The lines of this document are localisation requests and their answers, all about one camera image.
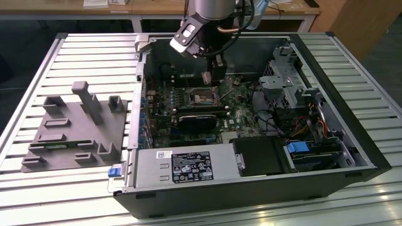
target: robotic arm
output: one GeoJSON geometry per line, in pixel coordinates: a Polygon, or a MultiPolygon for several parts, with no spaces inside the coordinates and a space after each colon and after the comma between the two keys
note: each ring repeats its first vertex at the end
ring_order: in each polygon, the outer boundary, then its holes
{"type": "Polygon", "coordinates": [[[223,52],[244,29],[257,27],[267,4],[268,0],[256,5],[253,0],[193,0],[195,14],[181,24],[169,45],[183,56],[207,59],[209,79],[204,81],[223,79],[227,69],[223,52]]]}

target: motherboard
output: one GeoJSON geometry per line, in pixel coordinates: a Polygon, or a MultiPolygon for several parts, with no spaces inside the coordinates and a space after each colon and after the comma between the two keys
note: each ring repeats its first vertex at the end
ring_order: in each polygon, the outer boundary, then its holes
{"type": "Polygon", "coordinates": [[[153,148],[224,144],[260,136],[249,106],[252,82],[231,75],[212,86],[192,87],[191,75],[176,77],[148,85],[153,148]]]}

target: yellow wire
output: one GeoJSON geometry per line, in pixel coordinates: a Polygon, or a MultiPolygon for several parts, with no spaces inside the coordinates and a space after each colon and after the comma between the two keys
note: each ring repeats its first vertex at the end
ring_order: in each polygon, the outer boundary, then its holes
{"type": "Polygon", "coordinates": [[[317,122],[320,123],[320,125],[321,125],[321,132],[323,132],[323,135],[325,135],[325,126],[324,126],[324,123],[323,123],[323,121],[321,120],[317,120],[317,122]]]}
{"type": "Polygon", "coordinates": [[[305,125],[297,132],[295,132],[293,135],[291,135],[291,137],[293,137],[295,135],[297,135],[297,134],[305,132],[307,130],[308,130],[308,126],[305,125]]]}

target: wooden desk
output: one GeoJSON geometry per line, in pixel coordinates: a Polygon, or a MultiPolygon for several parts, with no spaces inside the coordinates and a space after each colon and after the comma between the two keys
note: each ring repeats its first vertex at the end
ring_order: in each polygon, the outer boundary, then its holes
{"type": "Polygon", "coordinates": [[[82,0],[0,0],[1,15],[108,15],[129,14],[133,1],[126,5],[109,5],[108,8],[84,9],[82,0]]]}
{"type": "Polygon", "coordinates": [[[0,0],[0,20],[133,20],[132,4],[84,9],[84,0],[0,0]]]}
{"type": "MultiPolygon", "coordinates": [[[[292,0],[292,2],[267,8],[263,20],[300,20],[299,32],[308,32],[315,16],[320,13],[319,8],[311,8],[304,0],[292,0]]],[[[133,0],[132,13],[140,15],[142,19],[180,19],[184,10],[184,0],[133,0]]],[[[140,21],[133,21],[134,31],[141,31],[140,21]]]]}
{"type": "MultiPolygon", "coordinates": [[[[133,31],[142,32],[142,19],[180,19],[184,0],[129,0],[125,6],[84,9],[82,0],[0,0],[0,19],[4,20],[130,20],[133,31]]],[[[304,0],[279,4],[276,9],[267,8],[263,20],[300,20],[299,32],[307,32],[319,8],[311,8],[304,0]]]]}

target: white box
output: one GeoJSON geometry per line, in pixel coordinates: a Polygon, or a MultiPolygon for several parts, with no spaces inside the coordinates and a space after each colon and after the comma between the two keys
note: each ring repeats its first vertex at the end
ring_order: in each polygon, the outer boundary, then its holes
{"type": "Polygon", "coordinates": [[[106,0],[84,0],[84,9],[108,8],[106,0]]]}
{"type": "Polygon", "coordinates": [[[125,5],[129,0],[108,0],[110,5],[125,5]]]}

